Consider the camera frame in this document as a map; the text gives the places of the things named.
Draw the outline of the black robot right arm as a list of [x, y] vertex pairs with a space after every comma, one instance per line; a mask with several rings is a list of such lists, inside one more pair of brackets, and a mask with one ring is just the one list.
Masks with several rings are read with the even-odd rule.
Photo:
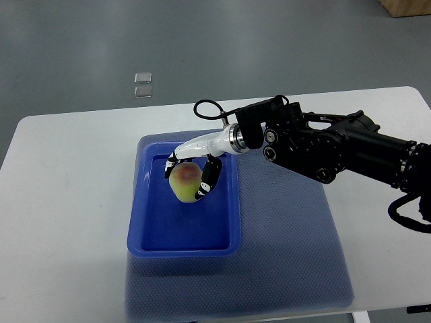
[[283, 95], [231, 110], [243, 146], [265, 158], [329, 184], [344, 170], [404, 192], [388, 208], [407, 229], [430, 233], [430, 145], [379, 133], [363, 111], [348, 115], [303, 112]]

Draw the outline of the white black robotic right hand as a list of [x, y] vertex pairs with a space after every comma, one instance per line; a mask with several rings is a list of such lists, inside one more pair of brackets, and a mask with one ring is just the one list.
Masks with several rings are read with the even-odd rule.
[[247, 151], [240, 127], [237, 124], [229, 124], [220, 132], [201, 135], [176, 147], [166, 161], [164, 176], [169, 179], [178, 164], [196, 163], [202, 171], [200, 187], [195, 195], [198, 201], [218, 183], [222, 171], [220, 156], [225, 153], [239, 155]]

